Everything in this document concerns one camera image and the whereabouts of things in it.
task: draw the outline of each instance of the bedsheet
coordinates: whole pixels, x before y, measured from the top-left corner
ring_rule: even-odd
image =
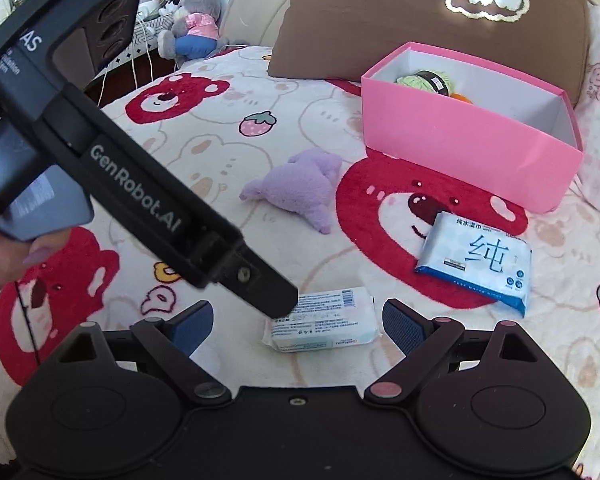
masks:
[[[578,472],[600,480],[600,214],[574,184],[560,207],[529,214],[486,192],[403,160],[366,150],[360,88],[267,76],[270,49],[251,47],[186,64],[106,108],[106,113],[199,197],[243,230],[249,245],[301,292],[364,285],[378,312],[398,298],[423,316],[451,316],[490,330],[518,320],[586,400],[590,439]],[[345,163],[332,205],[333,231],[263,202],[241,202],[242,186],[302,150],[319,146]],[[413,266],[435,213],[500,227],[534,251],[525,319],[426,276]],[[209,339],[192,358],[234,392],[241,385],[360,390],[401,352],[372,344],[281,354],[261,343],[264,318],[220,286],[194,290],[96,205],[89,226],[20,283],[35,346],[45,358],[77,323],[108,330],[145,316],[171,317],[200,299],[215,309]],[[0,293],[0,462],[13,458],[4,413],[35,370],[31,338],[13,287]]]

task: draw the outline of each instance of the pink shirt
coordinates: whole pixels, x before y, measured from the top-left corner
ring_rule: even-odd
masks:
[[[194,12],[185,19],[187,20],[187,27],[189,27],[187,33],[189,36],[202,36],[203,38],[209,38],[210,40],[220,39],[216,20],[208,14]]]

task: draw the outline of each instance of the purple plush toy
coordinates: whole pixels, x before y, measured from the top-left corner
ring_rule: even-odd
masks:
[[[280,209],[298,213],[322,234],[331,232],[328,205],[334,190],[342,159],[313,148],[294,155],[289,162],[273,168],[262,180],[244,186],[241,200],[266,200]]]

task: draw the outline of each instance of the green yarn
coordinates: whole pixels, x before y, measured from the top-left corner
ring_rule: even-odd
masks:
[[[454,92],[454,83],[451,81],[451,78],[446,72],[442,72],[442,70],[429,70],[427,72],[437,75],[440,79],[442,79],[442,81],[446,85],[448,95],[451,95]],[[418,90],[424,90],[425,92],[431,92],[433,94],[443,93],[441,91],[439,92],[436,88],[433,87],[433,85],[429,81],[419,76],[418,74],[399,77],[396,80],[396,83],[398,83],[398,85],[408,86],[410,88],[415,88]]]

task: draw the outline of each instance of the blue gripper pad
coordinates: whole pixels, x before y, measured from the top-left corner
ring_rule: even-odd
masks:
[[[214,326],[213,307],[208,301],[201,301],[171,318],[167,325],[167,337],[189,357],[211,334]]]
[[[388,301],[382,309],[384,331],[405,356],[424,342],[423,328]]]

